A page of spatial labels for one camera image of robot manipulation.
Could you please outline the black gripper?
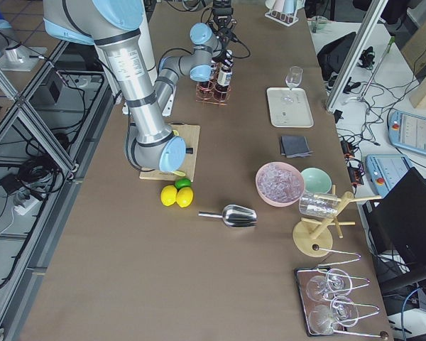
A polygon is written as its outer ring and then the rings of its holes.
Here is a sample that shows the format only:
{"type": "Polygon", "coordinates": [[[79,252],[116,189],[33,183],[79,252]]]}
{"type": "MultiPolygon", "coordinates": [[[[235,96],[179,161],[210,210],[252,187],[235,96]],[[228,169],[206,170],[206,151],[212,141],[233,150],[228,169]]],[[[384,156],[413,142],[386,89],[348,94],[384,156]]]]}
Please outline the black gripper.
{"type": "Polygon", "coordinates": [[[218,41],[218,46],[214,49],[212,57],[214,59],[222,59],[222,67],[232,68],[234,65],[233,53],[227,50],[230,40],[234,33],[232,30],[218,30],[215,33],[218,41]]]}
{"type": "Polygon", "coordinates": [[[230,23],[233,12],[231,1],[212,2],[212,14],[215,23],[230,23]]]}

